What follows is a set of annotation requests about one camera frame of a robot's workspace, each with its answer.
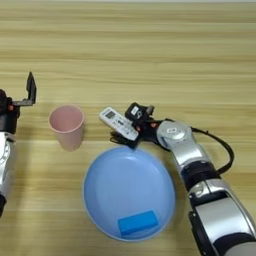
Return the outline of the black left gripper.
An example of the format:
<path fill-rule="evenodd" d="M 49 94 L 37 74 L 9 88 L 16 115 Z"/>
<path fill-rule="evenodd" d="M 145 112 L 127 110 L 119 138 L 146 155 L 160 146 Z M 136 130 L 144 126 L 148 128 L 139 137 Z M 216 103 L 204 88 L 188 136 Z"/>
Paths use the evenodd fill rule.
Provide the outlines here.
<path fill-rule="evenodd" d="M 0 89 L 0 132 L 15 134 L 20 114 L 18 107 L 32 106 L 36 103 L 37 87 L 32 73 L 28 75 L 26 90 L 28 96 L 25 99 L 12 102 L 12 98 Z"/>

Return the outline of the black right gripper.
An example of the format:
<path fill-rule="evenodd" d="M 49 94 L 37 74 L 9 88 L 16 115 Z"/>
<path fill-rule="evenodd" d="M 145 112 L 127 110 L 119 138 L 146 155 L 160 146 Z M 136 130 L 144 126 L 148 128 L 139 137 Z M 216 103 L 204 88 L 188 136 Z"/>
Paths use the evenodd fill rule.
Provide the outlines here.
<path fill-rule="evenodd" d="M 133 125 L 139 132 L 140 136 L 138 136 L 135 140 L 129 140 L 123 135 L 112 131 L 110 141 L 119 145 L 127 146 L 131 149 L 136 149 L 138 147 L 141 138 L 145 141 L 158 144 L 157 129 L 159 128 L 161 121 L 155 120 L 153 118 L 153 112 L 154 107 L 152 105 L 138 105 L 138 111 L 135 114 Z"/>

